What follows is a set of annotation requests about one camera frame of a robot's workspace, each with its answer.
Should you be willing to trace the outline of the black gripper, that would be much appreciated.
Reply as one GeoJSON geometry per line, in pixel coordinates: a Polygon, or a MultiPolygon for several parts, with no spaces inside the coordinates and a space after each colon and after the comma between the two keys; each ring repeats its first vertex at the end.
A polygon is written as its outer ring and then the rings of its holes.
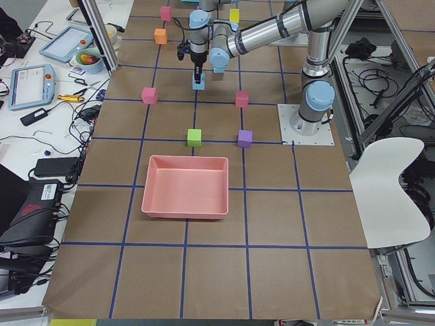
{"type": "Polygon", "coordinates": [[[206,54],[192,54],[191,61],[194,63],[194,81],[199,84],[203,73],[203,65],[206,62],[206,54]]]}

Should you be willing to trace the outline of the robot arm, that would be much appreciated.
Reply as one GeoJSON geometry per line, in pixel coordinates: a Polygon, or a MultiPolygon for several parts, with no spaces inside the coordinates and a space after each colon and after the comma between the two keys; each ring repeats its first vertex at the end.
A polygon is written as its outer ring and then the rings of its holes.
{"type": "Polygon", "coordinates": [[[334,19],[347,6],[346,1],[286,1],[281,12],[244,29],[218,19],[217,11],[224,4],[224,1],[200,1],[198,9],[190,13],[186,29],[189,33],[177,47],[178,59],[189,55],[194,64],[194,89],[204,87],[203,65],[206,61],[215,71],[222,72],[232,58],[301,31],[308,33],[307,57],[301,71],[302,87],[327,78],[330,34],[334,19]]]}
{"type": "Polygon", "coordinates": [[[210,14],[213,19],[218,18],[218,10],[222,9],[225,5],[238,3],[239,0],[200,0],[198,8],[210,14]]]}

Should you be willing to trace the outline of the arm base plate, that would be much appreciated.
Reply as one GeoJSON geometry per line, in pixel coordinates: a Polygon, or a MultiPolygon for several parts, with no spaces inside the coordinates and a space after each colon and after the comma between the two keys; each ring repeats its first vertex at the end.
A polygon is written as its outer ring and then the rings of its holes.
{"type": "Polygon", "coordinates": [[[300,105],[278,104],[279,128],[283,145],[334,146],[327,112],[318,122],[306,122],[299,115],[300,105]]]}

